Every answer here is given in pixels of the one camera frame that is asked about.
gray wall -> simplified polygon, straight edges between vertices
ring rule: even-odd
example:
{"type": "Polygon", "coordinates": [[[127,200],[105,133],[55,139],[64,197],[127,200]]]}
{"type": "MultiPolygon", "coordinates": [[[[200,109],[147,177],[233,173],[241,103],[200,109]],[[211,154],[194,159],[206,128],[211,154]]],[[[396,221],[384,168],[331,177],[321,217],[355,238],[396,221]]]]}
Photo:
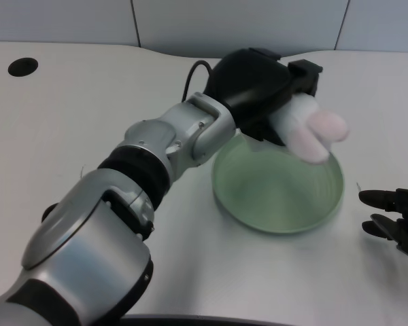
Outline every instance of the gray wall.
{"type": "Polygon", "coordinates": [[[408,0],[0,0],[0,41],[221,57],[246,46],[408,52],[408,0]]]}
{"type": "Polygon", "coordinates": [[[334,49],[347,0],[133,0],[142,47],[221,57],[242,47],[334,49]]]}
{"type": "Polygon", "coordinates": [[[130,0],[0,0],[0,41],[137,45],[130,0]]]}
{"type": "Polygon", "coordinates": [[[337,49],[408,52],[408,0],[351,0],[337,49]]]}

black cable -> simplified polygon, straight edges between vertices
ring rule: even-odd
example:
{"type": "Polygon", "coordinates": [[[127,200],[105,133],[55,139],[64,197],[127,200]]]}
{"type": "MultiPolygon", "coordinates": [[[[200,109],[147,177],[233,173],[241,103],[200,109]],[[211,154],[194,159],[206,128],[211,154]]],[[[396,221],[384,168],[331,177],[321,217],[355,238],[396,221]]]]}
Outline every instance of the black cable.
{"type": "Polygon", "coordinates": [[[192,75],[195,72],[195,69],[200,65],[203,65],[207,69],[207,72],[209,73],[210,87],[213,89],[213,91],[215,90],[214,89],[215,85],[214,85],[214,78],[213,78],[213,69],[210,67],[210,65],[209,65],[209,63],[207,61],[204,61],[204,60],[196,61],[193,64],[192,68],[190,68],[188,78],[186,80],[186,85],[184,86],[182,102],[184,102],[186,100],[186,97],[188,96],[189,84],[190,84],[190,80],[192,79],[192,75]]]}

glass bowl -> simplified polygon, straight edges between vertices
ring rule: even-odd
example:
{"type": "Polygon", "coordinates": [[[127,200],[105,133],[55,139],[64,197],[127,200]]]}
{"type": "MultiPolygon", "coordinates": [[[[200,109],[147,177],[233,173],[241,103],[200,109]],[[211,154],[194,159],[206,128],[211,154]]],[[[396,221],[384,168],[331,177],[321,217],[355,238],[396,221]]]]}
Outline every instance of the glass bowl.
{"type": "Polygon", "coordinates": [[[334,155],[312,165],[270,145],[253,151],[242,134],[219,152],[212,171],[220,204],[251,228],[278,234],[302,232],[334,216],[344,178],[334,155]]]}

silver robotic arm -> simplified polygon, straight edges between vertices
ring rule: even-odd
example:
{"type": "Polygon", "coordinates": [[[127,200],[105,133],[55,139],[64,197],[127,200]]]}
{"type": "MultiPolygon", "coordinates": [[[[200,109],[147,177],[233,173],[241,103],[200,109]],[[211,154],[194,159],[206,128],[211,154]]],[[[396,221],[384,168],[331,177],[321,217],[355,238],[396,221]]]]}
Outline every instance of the silver robotic arm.
{"type": "MultiPolygon", "coordinates": [[[[131,126],[117,149],[159,163],[169,187],[206,162],[235,128],[226,107],[195,93],[162,117],[131,126]]],[[[109,324],[140,298],[152,275],[143,239],[154,230],[154,207],[125,171],[102,164],[51,211],[24,252],[20,276],[0,297],[0,325],[109,324]]]]}
{"type": "Polygon", "coordinates": [[[277,59],[263,50],[235,52],[211,72],[203,94],[131,126],[99,168],[47,212],[20,276],[0,297],[0,325],[117,323],[151,280],[143,241],[171,184],[210,159],[236,128],[280,143],[267,116],[295,92],[314,95],[320,67],[277,59]]]}

table surface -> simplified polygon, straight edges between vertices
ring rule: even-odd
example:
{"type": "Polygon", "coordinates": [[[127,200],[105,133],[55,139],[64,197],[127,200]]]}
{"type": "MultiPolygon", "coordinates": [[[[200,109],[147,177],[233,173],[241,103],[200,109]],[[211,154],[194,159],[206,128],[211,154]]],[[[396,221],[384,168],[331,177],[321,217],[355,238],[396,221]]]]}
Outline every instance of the table surface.
{"type": "MultiPolygon", "coordinates": [[[[212,160],[189,170],[156,212],[146,242],[154,277],[130,313],[408,325],[408,257],[363,233],[377,212],[357,188],[408,187],[408,54],[312,52],[282,62],[300,58],[324,67],[318,102],[352,129],[334,148],[346,181],[339,214],[296,236],[256,232],[216,206],[212,160]]],[[[131,124],[179,102],[195,60],[127,46],[0,43],[0,294],[18,276],[44,209],[131,124]],[[37,59],[38,70],[8,75],[23,57],[37,59]]],[[[200,68],[190,91],[205,80],[200,68]]]]}

